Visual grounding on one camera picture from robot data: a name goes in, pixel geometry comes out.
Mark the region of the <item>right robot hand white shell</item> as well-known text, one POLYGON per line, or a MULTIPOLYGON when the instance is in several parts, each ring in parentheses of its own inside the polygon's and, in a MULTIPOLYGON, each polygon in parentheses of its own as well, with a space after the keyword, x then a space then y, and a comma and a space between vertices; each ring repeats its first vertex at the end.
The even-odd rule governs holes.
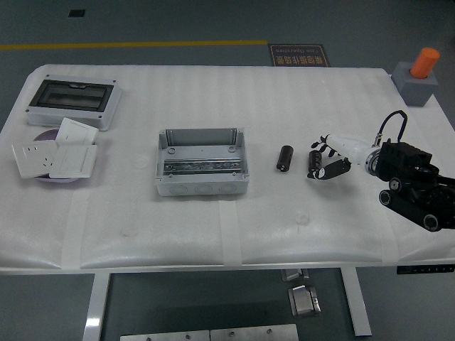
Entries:
POLYGON ((375 150, 367 142, 356 136, 333 135, 322 136, 311 145, 307 177, 316 180, 328 180, 347 173, 352 162, 363 165, 368 156, 375 150), (322 153, 329 149, 329 157, 335 154, 341 157, 325 166, 322 165, 322 153))

